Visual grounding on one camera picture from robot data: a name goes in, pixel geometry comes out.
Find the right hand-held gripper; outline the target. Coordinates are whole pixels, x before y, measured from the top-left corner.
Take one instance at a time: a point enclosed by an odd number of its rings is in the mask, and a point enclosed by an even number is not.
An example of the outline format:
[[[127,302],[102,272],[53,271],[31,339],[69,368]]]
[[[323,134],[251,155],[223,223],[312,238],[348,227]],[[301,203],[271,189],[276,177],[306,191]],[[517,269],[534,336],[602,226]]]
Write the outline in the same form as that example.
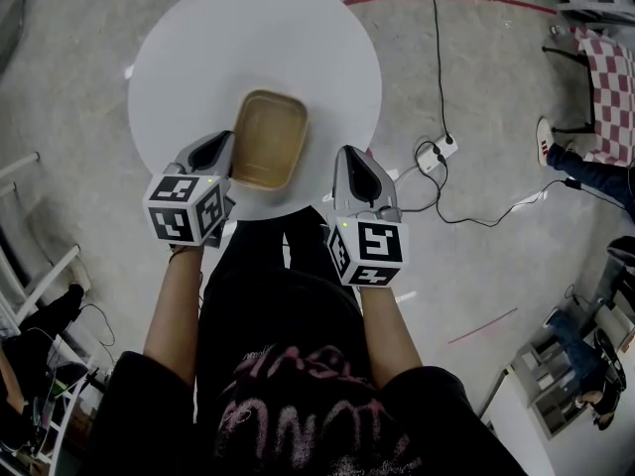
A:
[[[337,152],[333,206],[382,207],[328,219],[326,247],[344,286],[389,287],[409,263],[409,228],[401,221],[396,187],[388,173],[353,146]]]

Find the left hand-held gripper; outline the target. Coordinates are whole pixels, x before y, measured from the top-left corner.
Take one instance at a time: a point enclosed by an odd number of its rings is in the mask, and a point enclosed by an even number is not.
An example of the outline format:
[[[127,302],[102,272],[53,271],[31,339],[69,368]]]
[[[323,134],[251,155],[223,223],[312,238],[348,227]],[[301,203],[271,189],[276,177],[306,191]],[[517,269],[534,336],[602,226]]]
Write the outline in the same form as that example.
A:
[[[204,136],[154,175],[143,198],[154,236],[172,246],[218,247],[233,208],[230,188],[235,135]]]

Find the person's right forearm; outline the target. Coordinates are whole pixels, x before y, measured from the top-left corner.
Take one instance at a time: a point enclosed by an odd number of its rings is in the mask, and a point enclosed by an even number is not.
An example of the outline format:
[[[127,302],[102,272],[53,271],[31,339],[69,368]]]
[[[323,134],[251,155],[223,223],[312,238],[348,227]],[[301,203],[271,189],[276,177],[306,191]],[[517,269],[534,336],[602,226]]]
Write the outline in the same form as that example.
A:
[[[423,363],[392,290],[362,287],[359,292],[371,374],[382,389]]]

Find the person's left forearm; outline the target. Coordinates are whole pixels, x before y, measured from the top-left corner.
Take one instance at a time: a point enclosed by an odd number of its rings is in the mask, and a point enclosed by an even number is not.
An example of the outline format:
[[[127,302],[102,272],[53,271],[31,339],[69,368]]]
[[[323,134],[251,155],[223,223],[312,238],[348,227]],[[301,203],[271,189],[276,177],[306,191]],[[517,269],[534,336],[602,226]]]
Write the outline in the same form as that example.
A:
[[[169,259],[143,354],[195,383],[202,247],[178,247]]]

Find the white power strip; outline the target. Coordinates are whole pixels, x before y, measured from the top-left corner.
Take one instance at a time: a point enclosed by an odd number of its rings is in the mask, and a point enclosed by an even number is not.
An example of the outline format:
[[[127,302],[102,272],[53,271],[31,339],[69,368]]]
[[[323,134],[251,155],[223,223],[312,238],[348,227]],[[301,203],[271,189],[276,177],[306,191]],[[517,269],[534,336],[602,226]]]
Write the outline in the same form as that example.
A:
[[[458,150],[457,141],[451,135],[441,136],[435,141],[423,139],[415,149],[418,167],[429,174],[437,166],[442,165]]]

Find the person's black trousers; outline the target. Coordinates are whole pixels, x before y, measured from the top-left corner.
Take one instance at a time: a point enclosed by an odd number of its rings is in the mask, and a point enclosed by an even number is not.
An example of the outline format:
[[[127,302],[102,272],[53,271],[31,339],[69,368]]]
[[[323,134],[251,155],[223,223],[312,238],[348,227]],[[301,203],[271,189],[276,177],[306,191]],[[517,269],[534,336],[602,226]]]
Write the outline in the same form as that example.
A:
[[[289,245],[290,269],[340,284],[325,245],[326,221],[311,206],[268,220],[240,221],[210,275],[220,280],[243,269],[283,269],[283,244]]]

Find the round white side table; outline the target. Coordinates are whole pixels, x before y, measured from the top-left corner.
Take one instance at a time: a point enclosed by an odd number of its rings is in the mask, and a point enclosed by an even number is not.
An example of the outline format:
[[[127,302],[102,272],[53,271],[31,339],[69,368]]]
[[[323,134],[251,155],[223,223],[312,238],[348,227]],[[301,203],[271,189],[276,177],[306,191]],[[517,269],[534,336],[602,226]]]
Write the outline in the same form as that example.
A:
[[[245,96],[266,89],[309,112],[288,186],[234,184],[232,217],[280,217],[322,202],[338,150],[366,150],[377,128],[382,78],[373,44],[340,0],[182,0],[158,22],[128,86],[132,137],[154,174],[187,145],[235,124]]]

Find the person's black printed t-shirt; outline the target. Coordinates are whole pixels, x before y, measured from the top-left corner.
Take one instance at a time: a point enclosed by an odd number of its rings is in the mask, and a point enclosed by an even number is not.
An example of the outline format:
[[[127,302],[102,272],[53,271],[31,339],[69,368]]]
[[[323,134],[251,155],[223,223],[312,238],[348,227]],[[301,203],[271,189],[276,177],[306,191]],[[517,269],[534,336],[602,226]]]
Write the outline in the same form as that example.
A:
[[[323,280],[229,275],[196,333],[194,386],[121,355],[77,476],[525,476],[452,373],[374,384],[361,315]]]

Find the grey storage rack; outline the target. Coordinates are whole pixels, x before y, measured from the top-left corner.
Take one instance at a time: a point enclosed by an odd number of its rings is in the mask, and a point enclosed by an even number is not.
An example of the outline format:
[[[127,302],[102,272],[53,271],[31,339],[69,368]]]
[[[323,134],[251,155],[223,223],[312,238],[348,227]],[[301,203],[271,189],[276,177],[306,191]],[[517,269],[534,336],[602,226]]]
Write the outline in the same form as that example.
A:
[[[542,347],[528,342],[498,376],[482,419],[505,441],[533,436],[551,441],[582,428],[595,432],[591,408],[574,404],[574,378],[560,343],[549,341]]]

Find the pink checked cloth stool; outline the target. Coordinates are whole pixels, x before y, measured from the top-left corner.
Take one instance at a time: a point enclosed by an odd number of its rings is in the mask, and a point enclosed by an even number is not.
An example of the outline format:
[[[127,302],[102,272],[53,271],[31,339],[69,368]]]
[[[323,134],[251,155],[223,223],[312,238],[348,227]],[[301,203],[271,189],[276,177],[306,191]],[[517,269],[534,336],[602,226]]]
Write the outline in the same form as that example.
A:
[[[589,135],[594,143],[584,158],[620,167],[635,166],[635,52],[588,28],[554,27],[566,50],[543,46],[584,68],[589,86],[589,120],[576,128],[552,129],[558,135]]]

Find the white frame table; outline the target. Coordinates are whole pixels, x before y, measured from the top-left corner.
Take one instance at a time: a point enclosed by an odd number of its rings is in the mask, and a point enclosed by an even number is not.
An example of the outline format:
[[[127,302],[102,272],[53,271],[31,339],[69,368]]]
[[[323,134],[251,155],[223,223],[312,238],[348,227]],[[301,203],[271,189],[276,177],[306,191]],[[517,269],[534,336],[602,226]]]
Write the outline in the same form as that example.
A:
[[[17,186],[8,178],[19,169],[40,160],[40,154],[31,153],[4,168],[0,168],[0,199],[16,193]],[[6,316],[15,324],[20,324],[36,307],[46,290],[78,257],[80,248],[73,244],[63,256],[46,270],[39,278],[35,278],[24,288],[19,280],[16,269],[11,265],[6,249],[0,242],[0,307]]]

